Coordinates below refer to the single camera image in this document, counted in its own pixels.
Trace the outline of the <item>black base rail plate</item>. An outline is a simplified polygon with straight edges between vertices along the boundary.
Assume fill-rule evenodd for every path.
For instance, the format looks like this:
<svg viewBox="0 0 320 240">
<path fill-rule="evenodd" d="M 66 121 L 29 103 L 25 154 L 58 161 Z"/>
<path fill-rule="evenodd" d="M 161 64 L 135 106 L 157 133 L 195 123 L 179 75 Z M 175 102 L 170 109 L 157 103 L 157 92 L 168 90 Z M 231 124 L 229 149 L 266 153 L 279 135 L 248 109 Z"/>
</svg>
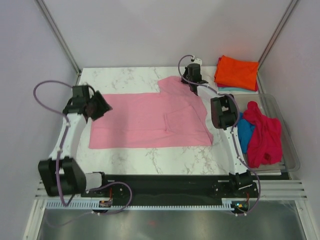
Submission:
<svg viewBox="0 0 320 240">
<path fill-rule="evenodd" d="M 81 194 L 82 197 L 108 198 L 118 204 L 156 203 L 156 204 L 217 204 L 223 198 L 254 199 L 258 197 L 251 191 L 249 196 L 234 196 L 226 175 L 115 175 L 107 174 L 102 184 L 112 184 L 102 190 Z"/>
</svg>

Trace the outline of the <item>left aluminium frame post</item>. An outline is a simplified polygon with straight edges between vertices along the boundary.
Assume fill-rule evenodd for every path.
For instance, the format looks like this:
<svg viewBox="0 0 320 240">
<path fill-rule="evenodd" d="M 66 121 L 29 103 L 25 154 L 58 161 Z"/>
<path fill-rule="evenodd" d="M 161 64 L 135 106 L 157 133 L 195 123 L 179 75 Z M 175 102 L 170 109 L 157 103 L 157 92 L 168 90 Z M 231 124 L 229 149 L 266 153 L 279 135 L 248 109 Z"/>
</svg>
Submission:
<svg viewBox="0 0 320 240">
<path fill-rule="evenodd" d="M 56 40 L 58 41 L 60 47 L 62 48 L 65 56 L 67 57 L 69 63 L 71 64 L 72 68 L 76 72 L 77 76 L 80 76 L 82 73 L 81 68 L 79 67 L 76 59 L 74 58 L 65 38 L 63 37 L 55 19 L 53 18 L 53 15 L 51 14 L 48 6 L 46 5 L 44 0 L 35 0 L 34 1 L 36 5 L 38 6 L 39 10 L 44 16 L 44 19 L 46 20 L 48 26 L 50 27 L 53 35 L 55 36 Z"/>
</svg>

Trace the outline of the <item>right aluminium frame post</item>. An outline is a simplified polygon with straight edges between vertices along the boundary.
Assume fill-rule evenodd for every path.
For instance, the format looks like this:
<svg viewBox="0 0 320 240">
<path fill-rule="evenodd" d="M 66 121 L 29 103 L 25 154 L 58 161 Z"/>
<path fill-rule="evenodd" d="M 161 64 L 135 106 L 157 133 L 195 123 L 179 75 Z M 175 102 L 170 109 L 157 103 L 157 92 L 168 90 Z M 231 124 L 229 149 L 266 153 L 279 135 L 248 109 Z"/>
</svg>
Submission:
<svg viewBox="0 0 320 240">
<path fill-rule="evenodd" d="M 259 63 L 258 69 L 260 69 L 262 67 L 264 61 L 266 60 L 267 56 L 271 52 L 273 46 L 275 45 L 277 39 L 280 37 L 282 31 L 284 30 L 286 24 L 290 20 L 291 15 L 294 13 L 294 11 L 299 3 L 300 3 L 300 0 L 291 0 L 289 2 L 288 6 L 286 7 L 282 17 L 280 18 L 275 30 L 273 31 L 266 47 L 264 48 L 264 50 L 258 60 L 258 63 Z"/>
</svg>

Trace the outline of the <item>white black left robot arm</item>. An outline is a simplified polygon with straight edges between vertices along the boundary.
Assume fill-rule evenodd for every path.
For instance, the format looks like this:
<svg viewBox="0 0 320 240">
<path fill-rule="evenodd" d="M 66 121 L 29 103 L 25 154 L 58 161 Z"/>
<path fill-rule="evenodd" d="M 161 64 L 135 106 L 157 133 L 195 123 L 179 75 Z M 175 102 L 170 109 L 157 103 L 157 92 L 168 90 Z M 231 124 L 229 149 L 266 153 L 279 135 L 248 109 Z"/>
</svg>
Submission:
<svg viewBox="0 0 320 240">
<path fill-rule="evenodd" d="M 76 161 L 81 135 L 88 120 L 98 120 L 112 110 L 103 95 L 76 96 L 67 102 L 61 112 L 63 121 L 57 143 L 48 159 L 38 163 L 38 172 L 50 197 L 83 194 L 91 190 L 99 197 L 106 196 L 110 185 L 101 171 L 84 173 Z"/>
</svg>

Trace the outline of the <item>crimson crumpled t shirt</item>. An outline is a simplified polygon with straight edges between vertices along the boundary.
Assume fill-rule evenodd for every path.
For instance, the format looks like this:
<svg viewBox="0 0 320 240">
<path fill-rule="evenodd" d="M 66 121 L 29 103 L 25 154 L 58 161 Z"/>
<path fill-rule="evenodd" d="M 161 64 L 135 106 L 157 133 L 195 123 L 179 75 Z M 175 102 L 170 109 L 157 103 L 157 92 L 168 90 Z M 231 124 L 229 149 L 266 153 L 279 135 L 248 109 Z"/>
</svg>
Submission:
<svg viewBox="0 0 320 240">
<path fill-rule="evenodd" d="M 250 168 L 274 165 L 282 160 L 282 125 L 277 118 L 262 114 L 258 103 L 250 101 L 243 118 L 254 126 L 247 146 L 247 160 Z"/>
</svg>

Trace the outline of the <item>pink t shirt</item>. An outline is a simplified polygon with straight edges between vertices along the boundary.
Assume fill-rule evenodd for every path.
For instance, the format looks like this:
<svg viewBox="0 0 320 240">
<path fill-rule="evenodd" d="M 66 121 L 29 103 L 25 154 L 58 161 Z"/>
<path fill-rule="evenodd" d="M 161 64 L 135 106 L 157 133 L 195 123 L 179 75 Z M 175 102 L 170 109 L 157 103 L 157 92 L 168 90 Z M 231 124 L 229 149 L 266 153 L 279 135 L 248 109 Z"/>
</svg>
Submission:
<svg viewBox="0 0 320 240">
<path fill-rule="evenodd" d="M 91 124 L 90 149 L 211 146 L 207 110 L 178 76 L 158 81 L 159 92 L 103 97 L 112 110 Z"/>
</svg>

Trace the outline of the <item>aluminium front frame rail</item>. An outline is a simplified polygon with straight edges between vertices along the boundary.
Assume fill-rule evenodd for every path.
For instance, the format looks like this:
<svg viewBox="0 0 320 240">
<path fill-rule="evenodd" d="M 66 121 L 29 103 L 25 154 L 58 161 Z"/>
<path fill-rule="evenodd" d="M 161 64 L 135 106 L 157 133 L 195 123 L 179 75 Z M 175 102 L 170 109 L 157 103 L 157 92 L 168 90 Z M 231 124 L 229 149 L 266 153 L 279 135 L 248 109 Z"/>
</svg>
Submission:
<svg viewBox="0 0 320 240">
<path fill-rule="evenodd" d="M 307 199 L 303 183 L 300 180 L 260 180 L 262 200 L 300 200 Z M 50 197 L 40 181 L 34 199 L 60 200 L 58 196 Z"/>
</svg>

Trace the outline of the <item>orange folded t shirt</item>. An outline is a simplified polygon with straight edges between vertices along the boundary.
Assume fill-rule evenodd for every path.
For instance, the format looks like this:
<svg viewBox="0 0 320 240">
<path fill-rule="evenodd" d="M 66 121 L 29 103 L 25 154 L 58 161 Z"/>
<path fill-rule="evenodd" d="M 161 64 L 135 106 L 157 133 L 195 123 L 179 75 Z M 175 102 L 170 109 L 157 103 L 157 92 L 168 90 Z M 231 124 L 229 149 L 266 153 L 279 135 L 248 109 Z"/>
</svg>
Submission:
<svg viewBox="0 0 320 240">
<path fill-rule="evenodd" d="M 237 60 L 225 55 L 221 57 L 214 82 L 253 91 L 257 80 L 259 63 L 256 61 Z"/>
</svg>

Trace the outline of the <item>aluminium frame post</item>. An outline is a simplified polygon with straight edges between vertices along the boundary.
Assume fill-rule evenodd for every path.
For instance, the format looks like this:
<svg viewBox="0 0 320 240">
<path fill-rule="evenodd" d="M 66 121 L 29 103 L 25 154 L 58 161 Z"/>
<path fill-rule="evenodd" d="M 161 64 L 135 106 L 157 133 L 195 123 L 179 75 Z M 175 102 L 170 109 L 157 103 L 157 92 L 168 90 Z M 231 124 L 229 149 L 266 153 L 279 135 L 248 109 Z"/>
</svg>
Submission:
<svg viewBox="0 0 320 240">
<path fill-rule="evenodd" d="M 65 38 L 63 37 L 55 19 L 53 18 L 53 15 L 51 14 L 48 6 L 46 5 L 44 0 L 35 0 L 34 1 L 36 5 L 38 6 L 39 10 L 44 16 L 44 19 L 46 20 L 48 26 L 50 27 L 53 35 L 55 36 L 56 40 L 58 41 L 60 47 L 62 48 L 65 56 L 67 57 L 69 63 L 71 64 L 72 68 L 76 72 L 77 76 L 80 76 L 82 73 L 81 68 L 79 67 L 76 59 L 74 58 Z"/>
<path fill-rule="evenodd" d="M 290 20 L 291 15 L 294 13 L 294 11 L 299 3 L 300 3 L 300 0 L 291 0 L 289 2 L 288 6 L 286 7 L 282 17 L 280 18 L 275 30 L 273 31 L 266 47 L 264 48 L 264 50 L 258 60 L 258 63 L 259 63 L 258 69 L 260 69 L 262 67 L 264 61 L 266 60 L 267 56 L 271 52 L 273 46 L 275 45 L 277 39 L 280 37 L 282 31 L 284 30 L 286 24 Z"/>
</svg>

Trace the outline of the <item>teal folded t shirt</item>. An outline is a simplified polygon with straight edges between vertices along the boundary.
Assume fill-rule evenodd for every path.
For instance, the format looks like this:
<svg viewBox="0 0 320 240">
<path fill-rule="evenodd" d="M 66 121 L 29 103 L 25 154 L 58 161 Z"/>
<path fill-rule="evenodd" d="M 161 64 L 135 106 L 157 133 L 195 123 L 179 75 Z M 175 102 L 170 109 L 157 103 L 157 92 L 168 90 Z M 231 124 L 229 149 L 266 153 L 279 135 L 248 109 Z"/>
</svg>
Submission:
<svg viewBox="0 0 320 240">
<path fill-rule="evenodd" d="M 238 87 L 218 87 L 220 92 L 249 92 L 249 90 Z"/>
</svg>

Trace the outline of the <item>clear plastic bin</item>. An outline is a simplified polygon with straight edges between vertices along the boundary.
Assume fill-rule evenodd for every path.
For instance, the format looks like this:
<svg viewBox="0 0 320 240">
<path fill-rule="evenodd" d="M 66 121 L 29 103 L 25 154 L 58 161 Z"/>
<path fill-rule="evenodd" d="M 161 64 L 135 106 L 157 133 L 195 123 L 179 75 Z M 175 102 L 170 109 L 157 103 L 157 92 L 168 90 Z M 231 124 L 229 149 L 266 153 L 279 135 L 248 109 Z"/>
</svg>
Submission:
<svg viewBox="0 0 320 240">
<path fill-rule="evenodd" d="M 299 170 L 301 164 L 294 147 L 293 141 L 286 128 L 285 121 L 278 106 L 276 99 L 266 93 L 262 94 L 236 94 L 234 96 L 239 111 L 243 113 L 248 108 L 248 103 L 256 102 L 261 113 L 268 118 L 278 119 L 281 124 L 281 146 L 282 158 L 280 162 L 274 164 L 261 164 L 254 170 L 260 175 L 275 175 L 284 172 L 295 172 Z"/>
</svg>

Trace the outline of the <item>blue crumpled t shirt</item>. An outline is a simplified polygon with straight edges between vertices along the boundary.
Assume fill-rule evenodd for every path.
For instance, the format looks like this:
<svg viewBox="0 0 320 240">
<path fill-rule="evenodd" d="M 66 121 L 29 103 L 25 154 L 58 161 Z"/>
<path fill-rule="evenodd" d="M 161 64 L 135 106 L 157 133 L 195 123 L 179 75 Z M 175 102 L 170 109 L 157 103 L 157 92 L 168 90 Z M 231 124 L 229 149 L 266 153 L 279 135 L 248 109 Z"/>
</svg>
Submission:
<svg viewBox="0 0 320 240">
<path fill-rule="evenodd" d="M 239 113 L 239 121 L 237 123 L 237 134 L 241 151 L 243 154 L 246 154 L 248 151 L 248 145 L 251 141 L 253 132 L 255 130 L 255 126 L 248 122 L 246 119 L 244 119 L 243 115 L 244 114 L 242 112 Z"/>
</svg>

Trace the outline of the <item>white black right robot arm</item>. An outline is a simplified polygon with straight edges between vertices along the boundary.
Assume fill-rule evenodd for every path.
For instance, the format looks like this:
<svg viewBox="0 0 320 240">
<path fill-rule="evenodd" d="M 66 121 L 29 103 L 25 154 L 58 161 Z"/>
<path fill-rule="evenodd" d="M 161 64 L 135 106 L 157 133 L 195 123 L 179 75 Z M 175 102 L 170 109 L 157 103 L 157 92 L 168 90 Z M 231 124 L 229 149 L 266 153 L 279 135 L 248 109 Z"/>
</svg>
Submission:
<svg viewBox="0 0 320 240">
<path fill-rule="evenodd" d="M 249 196 L 250 192 L 257 192 L 252 172 L 248 169 L 241 152 L 237 136 L 237 123 L 239 121 L 239 108 L 230 94 L 217 92 L 209 83 L 202 79 L 200 73 L 185 69 L 181 81 L 188 84 L 190 90 L 202 100 L 210 103 L 210 119 L 212 125 L 218 130 L 222 143 L 227 150 L 229 166 L 229 191 L 235 197 Z"/>
</svg>

